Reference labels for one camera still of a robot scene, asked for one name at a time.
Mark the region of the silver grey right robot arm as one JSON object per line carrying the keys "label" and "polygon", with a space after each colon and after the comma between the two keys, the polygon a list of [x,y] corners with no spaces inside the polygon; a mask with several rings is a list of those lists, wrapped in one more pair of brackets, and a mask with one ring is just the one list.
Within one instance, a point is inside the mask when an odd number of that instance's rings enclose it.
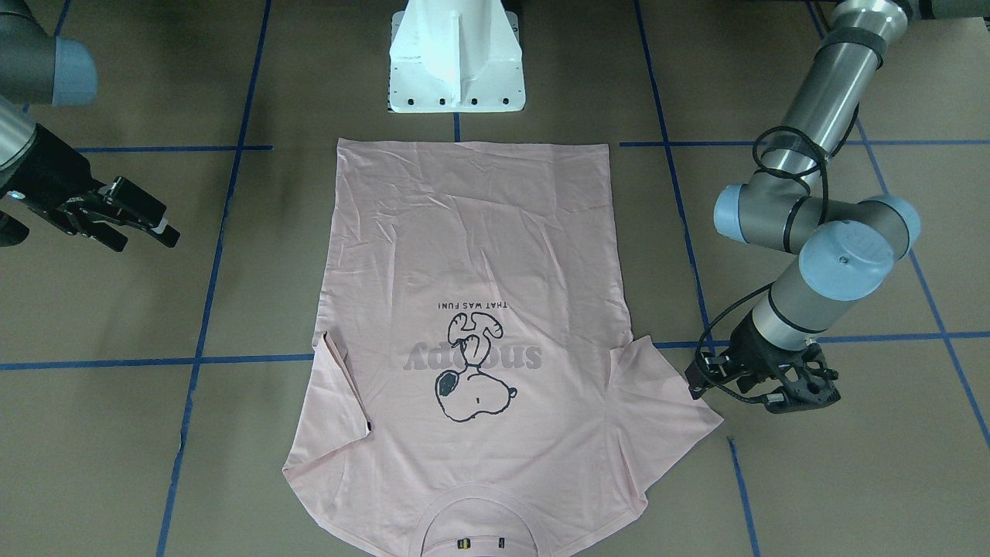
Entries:
{"label": "silver grey right robot arm", "polygon": [[95,179],[84,155],[23,109],[84,105],[97,89],[97,68],[82,43],[46,32],[24,1],[1,4],[2,196],[61,233],[91,237],[112,251],[128,243],[121,227],[171,249],[180,233],[162,201],[123,176]]}

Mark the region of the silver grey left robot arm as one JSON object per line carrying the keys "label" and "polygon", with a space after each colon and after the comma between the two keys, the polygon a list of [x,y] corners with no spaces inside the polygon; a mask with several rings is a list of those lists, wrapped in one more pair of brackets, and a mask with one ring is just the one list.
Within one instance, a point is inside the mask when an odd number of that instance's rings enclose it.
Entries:
{"label": "silver grey left robot arm", "polygon": [[837,371],[818,342],[857,301],[875,292],[920,236],[908,201],[884,194],[857,203],[831,197],[828,163],[841,151],[889,46],[912,22],[985,17],[986,1],[841,1],[782,122],[754,141],[756,170],[727,186],[713,221],[722,236],[794,255],[725,351],[697,344],[684,377],[693,399],[720,389],[768,412],[839,401]]}

